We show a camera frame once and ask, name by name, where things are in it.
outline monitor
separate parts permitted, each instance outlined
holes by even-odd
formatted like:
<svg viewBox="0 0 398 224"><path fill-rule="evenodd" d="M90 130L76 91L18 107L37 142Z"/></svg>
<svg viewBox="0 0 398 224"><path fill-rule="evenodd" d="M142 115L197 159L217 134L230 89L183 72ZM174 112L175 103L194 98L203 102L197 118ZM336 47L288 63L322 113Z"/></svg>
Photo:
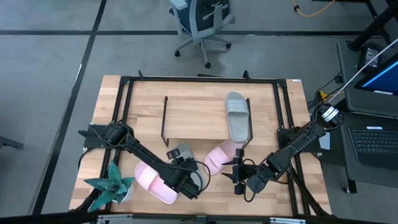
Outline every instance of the monitor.
<svg viewBox="0 0 398 224"><path fill-rule="evenodd" d="M355 88L398 96L398 53L355 84Z"/></svg>

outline slide sandal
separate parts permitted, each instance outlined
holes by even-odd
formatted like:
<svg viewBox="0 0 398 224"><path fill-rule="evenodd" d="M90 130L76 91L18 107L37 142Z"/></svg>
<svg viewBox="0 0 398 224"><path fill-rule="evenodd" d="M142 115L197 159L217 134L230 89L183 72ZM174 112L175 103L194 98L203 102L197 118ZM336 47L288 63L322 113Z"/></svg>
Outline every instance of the slide sandal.
<svg viewBox="0 0 398 224"><path fill-rule="evenodd" d="M229 136L236 143L244 143L249 136L248 103L236 92L226 97L226 114L229 125Z"/></svg>
<svg viewBox="0 0 398 224"><path fill-rule="evenodd" d="M205 157L205 164L209 167L210 175L215 175L224 168L224 163L229 162L235 156L236 149L243 146L241 143L235 143L232 140L226 140L215 147Z"/></svg>
<svg viewBox="0 0 398 224"><path fill-rule="evenodd" d="M189 159L189 158L192 158L194 161L197 161L197 160L195 159L195 157L193 156L193 153L192 153L192 150L191 150L191 147L189 146L189 144L184 143L184 142L181 142L181 143L178 144L175 148L178 149L178 150L180 151L180 155L177 156L177 158L182 157L182 158L184 158L185 160L187 160L187 159ZM205 180L204 180L202 174L201 174L200 171L199 171L199 167L198 167L198 169L197 169L196 171L198 172L198 174L199 174L199 176L200 176L200 178L201 178L201 181L202 181L202 183L203 183L203 187L204 187L204 184L205 184L206 182L205 182ZM199 177L198 177L195 173L191 173L191 178L192 178L193 182L194 182L197 186L200 187L200 180L199 180Z"/></svg>
<svg viewBox="0 0 398 224"><path fill-rule="evenodd" d="M178 193L166 186L156 170L148 166L145 162L140 161L136 165L134 175L141 187L155 195L155 197L159 198L164 203L172 204L177 200Z"/></svg>

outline gray slipper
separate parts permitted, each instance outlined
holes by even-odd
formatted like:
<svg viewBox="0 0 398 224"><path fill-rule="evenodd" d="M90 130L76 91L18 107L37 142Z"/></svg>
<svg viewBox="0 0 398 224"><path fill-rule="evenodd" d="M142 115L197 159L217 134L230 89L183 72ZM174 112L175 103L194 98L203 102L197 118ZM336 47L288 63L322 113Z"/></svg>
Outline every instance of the gray slipper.
<svg viewBox="0 0 398 224"><path fill-rule="evenodd" d="M181 143L178 144L175 148L176 148L176 149L179 149L179 151L180 151L180 155L177 156L177 158L183 157L185 160L186 160L186 159L189 159L189 158L193 158L193 160L197 161L197 160L195 159L195 157L193 156L193 153L192 153L192 150L191 150L191 147L189 146L189 144L187 144L187 143L185 143L185 142L181 142ZM202 181L202 183L203 183L203 187L205 187L206 182L205 182L205 180L204 180L202 174L200 173L199 168L198 168L196 171L197 171L197 172L199 173L199 175L200 175L201 181ZM191 173L191 178L192 178L193 182L194 182L197 186L200 187L200 180L199 180L199 177L198 177L195 173Z"/></svg>
<svg viewBox="0 0 398 224"><path fill-rule="evenodd" d="M228 93L226 116L231 140L236 143L246 142L249 136L249 110L248 103L239 93Z"/></svg>

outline white cable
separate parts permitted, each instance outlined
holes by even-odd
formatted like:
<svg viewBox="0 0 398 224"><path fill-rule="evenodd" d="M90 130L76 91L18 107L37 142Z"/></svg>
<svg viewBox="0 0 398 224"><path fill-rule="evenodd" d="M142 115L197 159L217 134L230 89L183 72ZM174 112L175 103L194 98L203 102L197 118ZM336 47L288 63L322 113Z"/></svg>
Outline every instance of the white cable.
<svg viewBox="0 0 398 224"><path fill-rule="evenodd" d="M353 80L355 77L357 77L362 70L364 70L371 62L373 62L374 59L378 58L378 56L380 56L383 52L385 52L388 48L390 48L391 46L394 45L394 43L398 42L398 39L396 39L395 41L393 41L393 43L391 43L390 45L388 45L385 49L383 49L382 51L380 51L380 53L378 53L376 56L374 56L374 58L372 58L372 60L370 60L365 66L363 66L361 69L359 69L359 71L354 75L353 78L351 78L329 101L328 103L330 103L341 91L343 91Z"/></svg>

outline plant pot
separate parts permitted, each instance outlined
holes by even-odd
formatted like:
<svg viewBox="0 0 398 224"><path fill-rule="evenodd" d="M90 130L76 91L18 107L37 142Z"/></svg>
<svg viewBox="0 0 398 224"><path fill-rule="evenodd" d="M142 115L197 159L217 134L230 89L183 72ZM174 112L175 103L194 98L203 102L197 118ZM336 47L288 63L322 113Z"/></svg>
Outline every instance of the plant pot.
<svg viewBox="0 0 398 224"><path fill-rule="evenodd" d="M124 196L121 203L128 202L131 200L132 195L134 194L134 186L131 184L130 188L127 190L126 196Z"/></svg>

